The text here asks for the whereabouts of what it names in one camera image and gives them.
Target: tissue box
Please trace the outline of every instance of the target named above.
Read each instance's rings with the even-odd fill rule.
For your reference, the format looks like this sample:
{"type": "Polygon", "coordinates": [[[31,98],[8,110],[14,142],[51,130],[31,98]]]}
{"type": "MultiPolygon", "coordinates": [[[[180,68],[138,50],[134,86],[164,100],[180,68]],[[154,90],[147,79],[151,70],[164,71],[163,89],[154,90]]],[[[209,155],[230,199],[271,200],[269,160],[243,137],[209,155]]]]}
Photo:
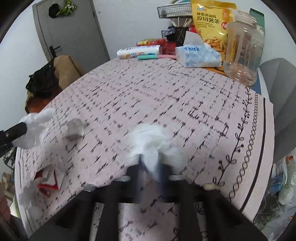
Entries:
{"type": "Polygon", "coordinates": [[[221,54],[207,44],[176,47],[177,60],[186,68],[221,67],[221,54]]]}
{"type": "Polygon", "coordinates": [[[38,171],[35,175],[34,180],[36,180],[37,178],[44,179],[44,181],[37,185],[37,188],[45,196],[50,197],[52,191],[60,189],[64,177],[64,172],[60,171],[56,167],[53,167],[52,165],[49,165],[38,171]]]}

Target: hanging item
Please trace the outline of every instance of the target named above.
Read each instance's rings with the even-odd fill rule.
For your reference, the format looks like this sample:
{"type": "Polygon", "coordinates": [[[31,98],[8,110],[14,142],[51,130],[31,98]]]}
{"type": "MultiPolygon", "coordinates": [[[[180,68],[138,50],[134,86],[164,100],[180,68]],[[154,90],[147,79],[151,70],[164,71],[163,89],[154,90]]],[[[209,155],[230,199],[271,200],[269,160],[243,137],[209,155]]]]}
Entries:
{"type": "Polygon", "coordinates": [[[60,15],[68,16],[70,15],[77,6],[70,0],[65,0],[65,5],[62,9],[59,8],[59,5],[53,3],[48,9],[48,15],[51,18],[56,18],[60,15]]]}
{"type": "Polygon", "coordinates": [[[33,96],[46,99],[52,95],[52,92],[59,86],[59,80],[54,75],[54,60],[44,65],[41,69],[29,75],[30,80],[26,85],[26,89],[33,96]]]}

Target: wire basket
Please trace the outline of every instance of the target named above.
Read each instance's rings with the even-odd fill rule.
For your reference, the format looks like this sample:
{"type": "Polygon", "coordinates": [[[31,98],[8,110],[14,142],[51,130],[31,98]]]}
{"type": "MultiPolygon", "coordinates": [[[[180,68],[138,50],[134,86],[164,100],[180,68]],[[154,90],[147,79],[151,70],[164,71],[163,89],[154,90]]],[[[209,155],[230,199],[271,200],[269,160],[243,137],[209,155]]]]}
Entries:
{"type": "Polygon", "coordinates": [[[188,27],[175,27],[176,30],[176,46],[183,46],[184,44],[184,40],[185,40],[185,35],[186,35],[186,31],[189,30],[188,27]]]}
{"type": "Polygon", "coordinates": [[[161,31],[161,35],[164,37],[170,35],[170,34],[174,34],[176,31],[174,28],[170,28],[170,29],[167,29],[167,30],[162,30],[161,31]]]}
{"type": "Polygon", "coordinates": [[[192,17],[191,3],[168,4],[157,8],[159,18],[192,17]]]}

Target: yellow snack bag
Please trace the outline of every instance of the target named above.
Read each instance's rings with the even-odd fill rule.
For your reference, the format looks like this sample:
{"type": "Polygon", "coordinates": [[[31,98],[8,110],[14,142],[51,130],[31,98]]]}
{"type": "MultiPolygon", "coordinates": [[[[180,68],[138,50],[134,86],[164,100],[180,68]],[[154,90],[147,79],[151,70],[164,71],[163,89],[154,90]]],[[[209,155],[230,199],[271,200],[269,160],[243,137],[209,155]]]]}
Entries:
{"type": "Polygon", "coordinates": [[[220,52],[225,59],[227,45],[226,25],[234,21],[234,3],[191,0],[192,17],[195,28],[205,43],[220,52]]]}

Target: red and white package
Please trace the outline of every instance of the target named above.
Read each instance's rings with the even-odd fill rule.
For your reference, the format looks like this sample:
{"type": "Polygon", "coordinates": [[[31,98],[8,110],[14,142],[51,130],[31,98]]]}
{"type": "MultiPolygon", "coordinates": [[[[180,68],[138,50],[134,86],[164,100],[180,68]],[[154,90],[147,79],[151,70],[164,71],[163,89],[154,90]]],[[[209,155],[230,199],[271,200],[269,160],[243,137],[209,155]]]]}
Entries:
{"type": "Polygon", "coordinates": [[[52,191],[60,189],[64,177],[65,177],[65,173],[63,171],[61,171],[57,167],[54,167],[53,165],[49,165],[41,169],[40,171],[38,171],[35,175],[34,180],[38,178],[43,179],[37,185],[37,188],[45,196],[49,197],[52,191]]]}

